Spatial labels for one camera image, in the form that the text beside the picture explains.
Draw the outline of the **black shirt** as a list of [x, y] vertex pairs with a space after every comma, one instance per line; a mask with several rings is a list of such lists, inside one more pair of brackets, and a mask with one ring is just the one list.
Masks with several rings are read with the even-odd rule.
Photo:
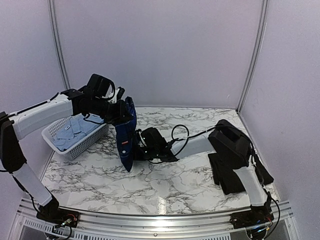
[[[217, 153], [208, 154], [208, 158], [213, 173], [214, 184], [221, 186], [221, 189], [225, 195], [241, 193], [245, 191], [240, 178], [231, 168], [223, 163]], [[274, 178], [261, 163], [257, 154], [254, 156], [254, 160], [257, 168], [255, 173], [258, 175], [259, 181], [262, 182], [263, 180], [265, 185], [273, 183]]]

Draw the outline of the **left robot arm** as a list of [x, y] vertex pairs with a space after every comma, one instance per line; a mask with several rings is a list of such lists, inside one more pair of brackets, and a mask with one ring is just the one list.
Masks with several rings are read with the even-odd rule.
[[82, 114], [97, 115], [117, 126], [134, 117], [122, 100], [125, 90], [112, 80], [93, 74], [87, 85], [68, 89], [49, 100], [10, 114], [0, 114], [0, 160], [4, 172], [11, 174], [20, 188], [38, 202], [39, 213], [53, 223], [63, 219], [58, 200], [42, 184], [27, 163], [19, 141], [57, 120]]

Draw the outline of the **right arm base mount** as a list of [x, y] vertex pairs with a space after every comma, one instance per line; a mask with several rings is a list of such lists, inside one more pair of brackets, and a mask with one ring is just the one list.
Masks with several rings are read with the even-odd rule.
[[234, 229], [247, 228], [264, 223], [270, 223], [274, 220], [271, 211], [263, 212], [262, 210], [246, 210], [235, 212], [230, 215], [229, 222]]

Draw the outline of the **blue plaid long sleeve shirt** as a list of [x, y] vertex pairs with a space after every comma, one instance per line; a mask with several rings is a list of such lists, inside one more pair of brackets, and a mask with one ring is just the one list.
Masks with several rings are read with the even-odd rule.
[[136, 134], [137, 114], [134, 101], [130, 96], [125, 98], [125, 107], [132, 119], [115, 126], [116, 145], [122, 165], [127, 172], [130, 172], [134, 160], [137, 158], [138, 145]]

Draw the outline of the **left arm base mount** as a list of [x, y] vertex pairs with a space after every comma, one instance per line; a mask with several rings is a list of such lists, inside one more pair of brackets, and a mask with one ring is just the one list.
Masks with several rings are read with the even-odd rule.
[[56, 227], [72, 227], [76, 228], [79, 222], [80, 213], [78, 211], [59, 208], [53, 213], [53, 216], [44, 214], [43, 212], [37, 213], [36, 218], [50, 222], [56, 225]]

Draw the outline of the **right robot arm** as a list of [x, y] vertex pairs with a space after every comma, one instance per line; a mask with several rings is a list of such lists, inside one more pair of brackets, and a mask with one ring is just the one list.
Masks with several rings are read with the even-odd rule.
[[274, 199], [265, 186], [273, 183], [274, 178], [260, 161], [250, 138], [225, 119], [206, 131], [188, 134], [186, 138], [172, 137], [171, 141], [154, 127], [136, 130], [133, 149], [134, 160], [158, 159], [164, 163], [208, 152], [212, 170], [218, 175], [216, 181], [224, 193], [247, 193], [247, 219], [252, 224], [272, 215]]

